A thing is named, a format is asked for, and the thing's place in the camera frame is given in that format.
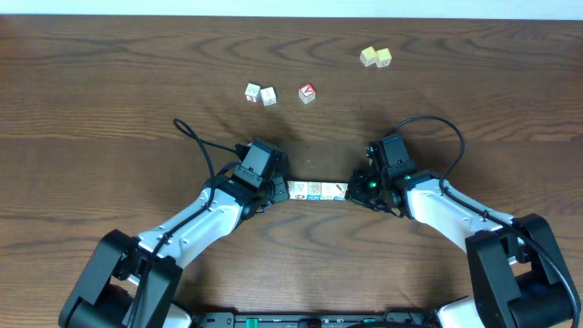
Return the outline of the yellow edged bug block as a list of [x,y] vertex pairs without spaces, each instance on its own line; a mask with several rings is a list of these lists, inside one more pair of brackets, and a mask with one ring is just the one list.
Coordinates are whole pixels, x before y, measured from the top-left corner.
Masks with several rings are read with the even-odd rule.
[[290,200],[291,200],[291,199],[294,199],[294,197],[295,197],[294,196],[295,195],[294,194],[294,184],[292,181],[288,181],[287,183],[288,183],[288,191],[289,191]]

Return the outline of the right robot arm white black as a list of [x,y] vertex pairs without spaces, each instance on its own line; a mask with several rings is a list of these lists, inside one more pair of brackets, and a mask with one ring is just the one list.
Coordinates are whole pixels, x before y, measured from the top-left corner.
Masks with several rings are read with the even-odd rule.
[[466,255],[473,295],[437,311],[444,327],[578,326],[581,300],[548,222],[492,210],[430,170],[356,170],[347,200],[440,232]]

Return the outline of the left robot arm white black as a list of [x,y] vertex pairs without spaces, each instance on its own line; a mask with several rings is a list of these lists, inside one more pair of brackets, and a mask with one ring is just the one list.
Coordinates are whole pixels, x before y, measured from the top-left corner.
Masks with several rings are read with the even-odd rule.
[[214,241],[290,197],[274,177],[251,186],[218,176],[187,208],[130,237],[112,230],[97,244],[59,316],[61,327],[188,327],[174,303],[183,270]]

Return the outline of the yellow face wooden block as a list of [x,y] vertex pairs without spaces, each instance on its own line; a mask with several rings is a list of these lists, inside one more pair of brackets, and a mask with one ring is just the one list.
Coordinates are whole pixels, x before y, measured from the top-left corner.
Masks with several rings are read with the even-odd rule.
[[334,191],[334,200],[345,200],[346,192],[348,189],[347,183],[335,182],[333,184],[333,191]]

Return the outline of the red spiral wooden block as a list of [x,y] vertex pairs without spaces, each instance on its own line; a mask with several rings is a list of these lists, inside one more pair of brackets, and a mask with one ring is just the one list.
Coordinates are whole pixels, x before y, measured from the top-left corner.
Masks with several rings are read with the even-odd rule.
[[322,184],[321,182],[307,183],[307,200],[320,200],[322,198]]

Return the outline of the plain cream wooden block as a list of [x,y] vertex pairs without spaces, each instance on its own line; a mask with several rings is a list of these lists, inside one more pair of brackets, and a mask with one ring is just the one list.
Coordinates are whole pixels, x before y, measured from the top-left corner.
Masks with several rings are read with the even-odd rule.
[[334,200],[336,196],[336,186],[331,182],[321,183],[321,200]]

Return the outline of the green edged wooden block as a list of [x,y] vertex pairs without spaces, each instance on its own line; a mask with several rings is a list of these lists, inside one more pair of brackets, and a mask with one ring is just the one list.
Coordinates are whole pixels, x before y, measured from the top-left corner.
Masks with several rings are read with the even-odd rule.
[[307,197],[307,182],[293,181],[294,184],[294,198],[296,200],[305,200]]

